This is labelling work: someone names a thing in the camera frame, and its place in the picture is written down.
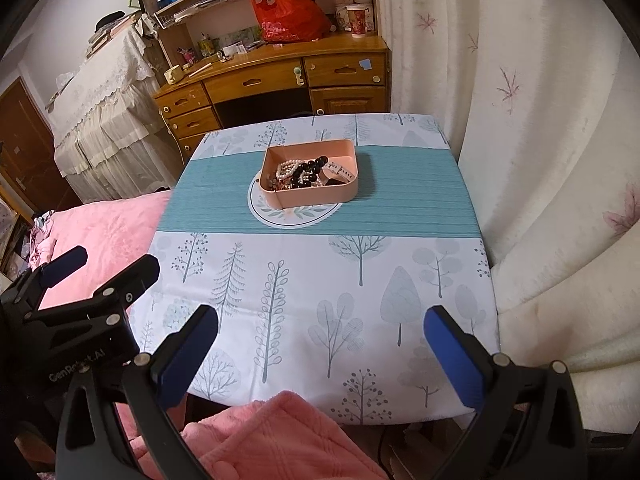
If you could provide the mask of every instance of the blue gripper pad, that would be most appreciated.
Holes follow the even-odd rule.
[[[441,305],[424,315],[424,336],[462,404],[479,411],[493,378],[491,356]]]
[[[151,378],[163,410],[177,406],[218,334],[218,313],[201,305],[180,332],[169,334],[154,353]]]
[[[40,286],[42,288],[51,288],[57,285],[67,276],[71,276],[76,270],[84,267],[86,260],[86,249],[80,245],[69,249],[64,254],[60,254],[55,260],[42,267]]]

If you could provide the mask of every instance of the cabinet door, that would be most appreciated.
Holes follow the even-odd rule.
[[[318,88],[311,91],[315,115],[386,112],[386,89],[371,86]]]

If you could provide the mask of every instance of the desk drawer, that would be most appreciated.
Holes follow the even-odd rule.
[[[210,105],[201,83],[194,83],[157,97],[156,104],[165,119]]]
[[[294,72],[295,69],[300,71],[299,75]],[[305,77],[300,60],[289,59],[233,70],[206,80],[204,86],[211,102],[221,103],[239,97],[305,86]]]
[[[332,54],[329,56],[305,57],[305,71],[309,79],[309,86],[354,86],[380,85],[386,81],[384,54]]]
[[[213,108],[210,106],[178,115],[168,121],[168,123],[176,139],[182,139],[183,137],[190,137],[196,134],[205,134],[220,129],[220,124],[213,113]]]
[[[178,139],[178,145],[180,146],[180,151],[182,152],[182,157],[184,158],[185,164],[187,160],[191,158],[193,152],[196,151],[198,144],[205,135],[206,134],[199,134],[191,137],[185,137],[183,139]]]

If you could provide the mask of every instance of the red plastic bag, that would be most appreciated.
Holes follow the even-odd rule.
[[[262,38],[271,43],[317,40],[331,28],[331,22],[313,0],[251,3],[262,27]]]

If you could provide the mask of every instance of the white curtain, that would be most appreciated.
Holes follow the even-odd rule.
[[[640,419],[640,60],[601,0],[379,0],[392,110],[440,121],[503,351],[569,365],[586,428]]]
[[[184,167],[151,97],[158,89],[148,77],[116,90],[56,148],[56,165],[83,203],[175,186]]]

